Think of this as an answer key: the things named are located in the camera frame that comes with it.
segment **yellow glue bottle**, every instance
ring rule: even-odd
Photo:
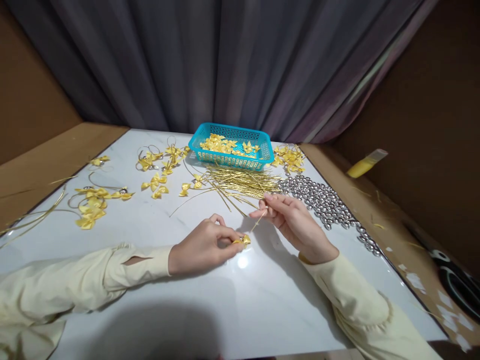
[[[385,150],[377,149],[370,155],[368,155],[366,158],[360,160],[355,165],[353,165],[350,170],[346,172],[346,174],[354,179],[361,177],[388,154],[389,153]]]

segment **table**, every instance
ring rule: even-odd
[[[238,231],[250,231],[255,221],[242,217],[236,209],[229,212],[214,191],[190,200],[169,217],[189,199],[178,196],[181,184],[192,180],[184,164],[168,176],[165,185],[170,193],[162,199],[152,199],[149,189],[141,191],[141,183],[149,182],[155,171],[135,170],[138,149],[152,144],[164,151],[168,138],[183,147],[191,135],[129,130],[101,154],[111,161],[92,179],[102,186],[128,186],[135,192],[132,199],[108,200],[106,216],[91,230],[77,227],[77,218],[69,212],[50,214],[0,251],[0,272],[121,242],[137,247],[176,244],[213,213]],[[190,170],[192,165],[202,170],[196,159],[186,161]],[[308,160],[304,167],[304,175],[325,183]],[[281,168],[273,171],[283,174]],[[67,182],[67,199],[75,188],[90,185],[89,173],[84,168]],[[36,210],[48,209],[61,192],[57,190]],[[197,192],[189,194],[191,198]],[[239,207],[245,213],[253,210],[246,204]],[[66,200],[58,208],[67,209]],[[405,311],[427,341],[446,340],[388,263],[374,257],[356,239],[355,229],[334,225],[326,234],[371,284]],[[13,231],[4,236],[0,244],[15,235]],[[352,347],[336,325],[330,302],[296,259],[298,252],[266,221],[260,222],[250,238],[246,250],[207,274],[161,279],[128,291],[100,311],[64,315],[65,331],[51,360],[199,359],[213,358],[219,352],[226,359],[242,359]]]

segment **cream sleeve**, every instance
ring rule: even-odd
[[[336,322],[366,359],[440,360],[407,315],[379,293],[340,254],[318,265],[302,264],[333,304]]]
[[[87,312],[122,296],[132,286],[169,274],[171,246],[132,245],[65,260],[45,260],[0,275],[0,360],[47,359],[65,322],[59,313]],[[132,257],[146,258],[122,265]]]

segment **pile of silver beads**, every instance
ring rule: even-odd
[[[331,186],[314,182],[309,177],[300,174],[295,177],[288,176],[285,180],[279,180],[278,186],[283,194],[290,194],[294,198],[303,200],[306,208],[313,211],[325,229],[331,230],[335,224],[342,226],[344,229],[355,227],[359,232],[357,238],[365,245],[365,248],[375,256],[381,255],[375,241],[368,235],[365,228],[352,215]]]

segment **teal basket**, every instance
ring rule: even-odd
[[[248,154],[254,155],[256,158],[203,150],[200,147],[200,143],[205,142],[205,139],[209,138],[210,134],[221,135],[227,140],[237,141],[237,146],[232,150],[239,150],[244,153],[242,144],[243,142],[248,144],[249,141],[252,146],[258,145],[260,150],[258,150],[258,152],[252,151]],[[260,171],[264,168],[265,164],[270,164],[274,161],[274,152],[272,150],[270,136],[263,131],[249,130],[242,127],[204,122],[198,127],[188,146],[200,161],[227,165],[234,168]]]

